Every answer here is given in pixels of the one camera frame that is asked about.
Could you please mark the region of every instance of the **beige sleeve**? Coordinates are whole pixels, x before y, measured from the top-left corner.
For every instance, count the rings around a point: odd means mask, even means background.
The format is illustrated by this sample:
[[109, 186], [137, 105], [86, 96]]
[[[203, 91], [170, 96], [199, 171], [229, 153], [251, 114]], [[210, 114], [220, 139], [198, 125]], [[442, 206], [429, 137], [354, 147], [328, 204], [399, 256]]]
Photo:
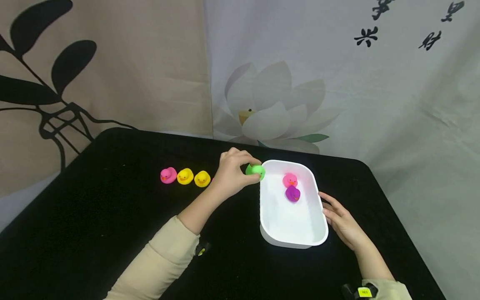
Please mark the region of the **beige sleeve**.
[[398, 281], [384, 279], [364, 279], [361, 284], [371, 283], [378, 288], [377, 300], [412, 300], [407, 287]]
[[130, 263], [105, 299], [157, 300], [187, 268], [199, 237], [173, 217]]

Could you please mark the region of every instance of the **black table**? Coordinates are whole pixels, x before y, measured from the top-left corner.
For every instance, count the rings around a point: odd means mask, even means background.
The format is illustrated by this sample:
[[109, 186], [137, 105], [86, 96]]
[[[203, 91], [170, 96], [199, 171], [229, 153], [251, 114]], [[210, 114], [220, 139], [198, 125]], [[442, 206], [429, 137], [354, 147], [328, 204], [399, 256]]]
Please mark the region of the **black table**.
[[[413, 299], [445, 299], [369, 168], [353, 159], [185, 136], [100, 134], [2, 233], [0, 299], [102, 299], [149, 239], [203, 189], [160, 183], [166, 167], [214, 174], [221, 152], [306, 165], [319, 189], [350, 210]], [[330, 231], [307, 250], [260, 235], [258, 185], [223, 203], [202, 240], [212, 244], [161, 299], [340, 299], [360, 284], [355, 256]]]

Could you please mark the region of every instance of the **purple rubber duck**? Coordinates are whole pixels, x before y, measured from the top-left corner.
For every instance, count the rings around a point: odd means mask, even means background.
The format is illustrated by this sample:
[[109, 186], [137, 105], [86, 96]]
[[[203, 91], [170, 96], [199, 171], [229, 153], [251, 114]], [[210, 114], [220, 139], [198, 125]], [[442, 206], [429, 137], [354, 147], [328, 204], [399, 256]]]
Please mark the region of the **purple rubber duck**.
[[292, 202], [296, 202], [300, 199], [300, 191], [293, 185], [290, 185], [285, 191], [285, 196]]

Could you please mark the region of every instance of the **white basin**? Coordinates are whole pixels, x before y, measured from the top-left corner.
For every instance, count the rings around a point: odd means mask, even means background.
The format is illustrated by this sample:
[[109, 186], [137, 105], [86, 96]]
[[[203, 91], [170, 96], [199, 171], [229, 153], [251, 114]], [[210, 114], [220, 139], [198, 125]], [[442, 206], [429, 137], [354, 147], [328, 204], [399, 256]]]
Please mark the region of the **white basin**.
[[[260, 182], [260, 232], [272, 245], [307, 249], [325, 242], [328, 226], [318, 196], [313, 173], [306, 166], [282, 160], [267, 160], [262, 166], [265, 177]], [[297, 176], [300, 199], [285, 197], [282, 179], [286, 173]]]

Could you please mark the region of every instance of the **yellow tag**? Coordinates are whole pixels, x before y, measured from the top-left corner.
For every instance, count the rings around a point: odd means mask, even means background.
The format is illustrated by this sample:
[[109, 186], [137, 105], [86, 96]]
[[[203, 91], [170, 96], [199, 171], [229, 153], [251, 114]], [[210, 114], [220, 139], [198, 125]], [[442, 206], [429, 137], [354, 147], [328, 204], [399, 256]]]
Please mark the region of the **yellow tag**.
[[370, 292], [369, 288], [359, 288], [359, 296], [360, 298], [371, 298], [372, 292]]

